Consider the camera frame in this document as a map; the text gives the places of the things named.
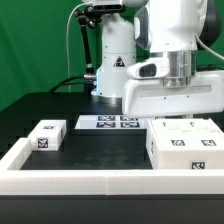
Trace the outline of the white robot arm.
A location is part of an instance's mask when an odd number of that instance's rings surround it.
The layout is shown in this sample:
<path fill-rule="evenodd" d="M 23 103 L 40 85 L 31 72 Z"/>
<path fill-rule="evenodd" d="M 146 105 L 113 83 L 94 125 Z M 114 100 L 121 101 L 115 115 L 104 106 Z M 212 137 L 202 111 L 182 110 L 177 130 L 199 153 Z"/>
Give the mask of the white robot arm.
<path fill-rule="evenodd" d="M 94 97 L 129 118 L 224 110 L 224 72 L 196 70 L 221 31 L 215 0 L 92 0 L 102 14 Z"/>

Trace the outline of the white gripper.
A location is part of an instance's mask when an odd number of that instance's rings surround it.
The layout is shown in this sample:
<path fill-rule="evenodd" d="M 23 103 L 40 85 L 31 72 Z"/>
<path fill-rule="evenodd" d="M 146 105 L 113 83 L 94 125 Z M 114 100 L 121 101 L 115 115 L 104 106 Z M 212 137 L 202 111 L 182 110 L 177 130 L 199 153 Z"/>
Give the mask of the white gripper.
<path fill-rule="evenodd" d="M 188 86 L 164 87 L 159 79 L 129 80 L 122 112 L 128 118 L 149 118 L 222 112 L 224 71 L 198 72 Z"/>

